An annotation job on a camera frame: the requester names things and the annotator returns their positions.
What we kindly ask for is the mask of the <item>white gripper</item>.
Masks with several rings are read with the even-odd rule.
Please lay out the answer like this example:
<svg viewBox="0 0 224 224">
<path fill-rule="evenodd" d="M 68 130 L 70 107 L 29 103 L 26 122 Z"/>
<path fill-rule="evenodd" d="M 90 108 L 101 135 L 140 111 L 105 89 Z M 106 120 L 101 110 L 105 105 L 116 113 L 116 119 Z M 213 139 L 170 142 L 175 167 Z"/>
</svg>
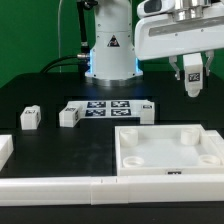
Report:
<svg viewBox="0 0 224 224">
<path fill-rule="evenodd" d="M 206 51 L 210 75 L 214 50 L 224 48 L 224 0 L 144 0 L 137 15 L 134 45 L 139 60 L 169 57 L 179 81 L 177 56 Z"/>
</svg>

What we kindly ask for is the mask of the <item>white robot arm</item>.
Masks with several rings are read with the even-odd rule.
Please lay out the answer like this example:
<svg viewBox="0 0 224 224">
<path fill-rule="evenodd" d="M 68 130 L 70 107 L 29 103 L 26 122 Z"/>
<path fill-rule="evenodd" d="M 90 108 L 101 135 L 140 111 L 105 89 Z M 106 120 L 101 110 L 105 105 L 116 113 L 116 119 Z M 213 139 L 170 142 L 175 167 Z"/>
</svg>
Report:
<svg viewBox="0 0 224 224">
<path fill-rule="evenodd" d="M 224 48 L 224 0 L 143 0 L 132 23 L 132 0 L 96 0 L 95 45 L 88 81 L 125 85 L 143 75 L 140 61 Z"/>
</svg>

